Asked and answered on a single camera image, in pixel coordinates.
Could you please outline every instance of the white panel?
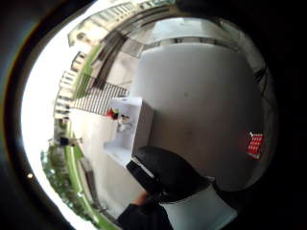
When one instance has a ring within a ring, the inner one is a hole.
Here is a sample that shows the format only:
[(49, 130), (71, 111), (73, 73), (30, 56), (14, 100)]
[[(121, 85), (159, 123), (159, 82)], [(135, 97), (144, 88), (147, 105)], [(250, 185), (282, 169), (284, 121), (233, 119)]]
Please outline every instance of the white panel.
[(222, 229), (237, 217), (237, 212), (217, 195), (212, 185), (184, 200), (161, 205), (174, 230)]
[(245, 187), (257, 164), (248, 134), (262, 133), (260, 92), (247, 62), (214, 45), (175, 44), (145, 51), (131, 96), (155, 111), (150, 145), (174, 151), (225, 190)]
[(231, 41), (231, 37), (217, 25), (208, 20), (198, 18), (164, 19), (157, 21), (154, 26), (147, 26), (145, 29), (147, 31), (142, 30), (130, 36), (146, 44), (184, 36), (211, 37), (222, 41)]

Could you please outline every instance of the railing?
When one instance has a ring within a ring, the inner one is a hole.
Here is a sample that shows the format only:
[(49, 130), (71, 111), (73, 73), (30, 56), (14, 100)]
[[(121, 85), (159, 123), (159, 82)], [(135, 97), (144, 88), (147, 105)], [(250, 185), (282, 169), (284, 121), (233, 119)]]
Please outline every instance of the railing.
[(72, 108), (77, 108), (91, 113), (106, 115), (109, 101), (115, 97), (124, 97), (127, 89), (107, 83), (105, 81), (96, 82), (92, 87), (94, 78), (85, 76), (87, 79), (82, 81), (77, 88), (77, 96), (72, 102)]

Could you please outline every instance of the grass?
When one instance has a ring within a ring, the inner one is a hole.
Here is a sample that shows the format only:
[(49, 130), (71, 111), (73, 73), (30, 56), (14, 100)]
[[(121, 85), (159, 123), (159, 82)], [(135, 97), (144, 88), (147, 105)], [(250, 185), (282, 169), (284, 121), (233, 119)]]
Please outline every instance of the grass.
[[(66, 129), (66, 135), (67, 137), (74, 137), (73, 132), (71, 130), (71, 124), (69, 124)], [(95, 210), (91, 206), (88, 198), (83, 192), (84, 187), (78, 169), (78, 160), (83, 157), (83, 153), (80, 147), (78, 145), (76, 145), (75, 147), (70, 147), (70, 146), (65, 147), (65, 156), (73, 190), (78, 195), (78, 200), (80, 204), (82, 205), (84, 210), (88, 213), (95, 226), (105, 230), (117, 229), (117, 227), (115, 227), (114, 224), (112, 224), (107, 218), (103, 217), (100, 213), (97, 212), (97, 210)]]
[(83, 69), (79, 73), (78, 78), (77, 78), (76, 83), (75, 83), (75, 85), (77, 86), (76, 87), (77, 90), (76, 90), (76, 92), (74, 94), (74, 97), (73, 97), (74, 99), (81, 98), (81, 97), (83, 97), (85, 95), (85, 89), (86, 89), (86, 87), (88, 85), (90, 76), (91, 76), (91, 74), (93, 72), (93, 69), (91, 67), (91, 63), (92, 63), (94, 57), (97, 56), (97, 54), (101, 50), (101, 48), (102, 48), (101, 44), (95, 46), (90, 51), (90, 53), (86, 56)]

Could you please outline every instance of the sky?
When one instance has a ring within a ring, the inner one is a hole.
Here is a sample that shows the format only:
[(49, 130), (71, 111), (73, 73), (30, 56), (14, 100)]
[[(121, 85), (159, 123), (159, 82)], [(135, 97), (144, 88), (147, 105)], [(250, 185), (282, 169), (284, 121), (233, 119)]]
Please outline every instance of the sky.
[(89, 221), (79, 218), (60, 199), (47, 180), (40, 163), (40, 153), (47, 150), (53, 136), (53, 101), (59, 91), (59, 80), (78, 50), (69, 48), (67, 34), (89, 15), (99, 12), (122, 0), (95, 2), (83, 15), (66, 25), (42, 50), (29, 75), (23, 95), (21, 129), (25, 151), (34, 176), (45, 193), (55, 202), (62, 214), (76, 229), (96, 229)]

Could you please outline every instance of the red object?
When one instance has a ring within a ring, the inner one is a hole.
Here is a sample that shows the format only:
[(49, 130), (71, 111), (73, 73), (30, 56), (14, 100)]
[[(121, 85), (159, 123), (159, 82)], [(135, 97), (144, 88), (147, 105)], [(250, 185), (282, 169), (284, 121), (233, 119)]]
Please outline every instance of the red object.
[(109, 109), (106, 112), (107, 117), (111, 118), (112, 120), (117, 120), (118, 119), (118, 112), (114, 111), (112, 108)]
[(264, 140), (263, 134), (260, 133), (250, 133), (251, 140), (248, 145), (248, 155), (256, 160), (261, 157), (260, 148)]

